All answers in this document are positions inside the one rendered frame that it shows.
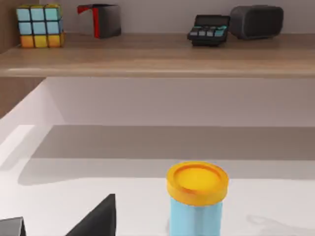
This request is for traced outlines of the black and red box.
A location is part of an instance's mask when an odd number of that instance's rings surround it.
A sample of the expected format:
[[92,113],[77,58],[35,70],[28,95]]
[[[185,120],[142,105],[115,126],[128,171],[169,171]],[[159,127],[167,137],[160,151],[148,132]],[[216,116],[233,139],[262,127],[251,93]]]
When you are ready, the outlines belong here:
[[82,4],[77,14],[81,34],[105,39],[122,33],[121,9],[116,4]]

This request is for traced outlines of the dark grey speaker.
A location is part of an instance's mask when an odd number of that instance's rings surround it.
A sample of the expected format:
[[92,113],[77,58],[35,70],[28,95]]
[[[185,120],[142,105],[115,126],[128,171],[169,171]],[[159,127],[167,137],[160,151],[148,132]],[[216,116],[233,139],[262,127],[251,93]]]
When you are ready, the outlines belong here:
[[273,38],[283,28],[284,10],[271,5],[242,5],[230,12],[229,32],[242,40]]

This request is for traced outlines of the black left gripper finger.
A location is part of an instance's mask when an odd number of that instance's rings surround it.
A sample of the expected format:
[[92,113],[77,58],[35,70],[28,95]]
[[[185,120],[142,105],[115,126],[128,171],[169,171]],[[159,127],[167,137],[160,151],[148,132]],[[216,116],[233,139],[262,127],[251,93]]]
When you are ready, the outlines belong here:
[[116,236],[116,197],[109,194],[65,236]]

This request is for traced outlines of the blue bottle with yellow cap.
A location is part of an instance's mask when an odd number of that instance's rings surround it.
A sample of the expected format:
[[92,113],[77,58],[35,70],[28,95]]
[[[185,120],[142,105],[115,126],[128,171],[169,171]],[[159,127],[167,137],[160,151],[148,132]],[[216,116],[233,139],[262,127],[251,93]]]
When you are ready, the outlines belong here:
[[222,202],[229,178],[217,165],[186,161],[167,172],[169,236],[221,236]]

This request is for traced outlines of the colourful puzzle cube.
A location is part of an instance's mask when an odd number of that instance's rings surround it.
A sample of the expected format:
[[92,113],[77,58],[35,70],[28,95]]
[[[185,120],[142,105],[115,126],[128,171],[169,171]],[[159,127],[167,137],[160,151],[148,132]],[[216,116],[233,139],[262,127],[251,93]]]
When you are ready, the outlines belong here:
[[25,4],[16,8],[22,48],[60,48],[64,45],[63,14],[59,4]]

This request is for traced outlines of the wooden open shelf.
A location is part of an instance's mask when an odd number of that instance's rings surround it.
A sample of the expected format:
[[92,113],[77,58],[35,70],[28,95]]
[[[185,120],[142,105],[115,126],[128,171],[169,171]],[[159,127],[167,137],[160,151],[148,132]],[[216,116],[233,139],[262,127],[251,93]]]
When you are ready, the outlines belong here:
[[0,79],[29,85],[0,120],[117,125],[315,126],[315,35],[194,47],[183,34],[68,34],[11,48]]

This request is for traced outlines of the black calculator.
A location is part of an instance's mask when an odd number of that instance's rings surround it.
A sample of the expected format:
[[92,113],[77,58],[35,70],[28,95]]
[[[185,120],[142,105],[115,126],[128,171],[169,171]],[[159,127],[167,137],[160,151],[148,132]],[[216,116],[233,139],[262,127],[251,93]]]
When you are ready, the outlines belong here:
[[230,16],[197,15],[187,34],[193,46],[218,46],[227,40]]

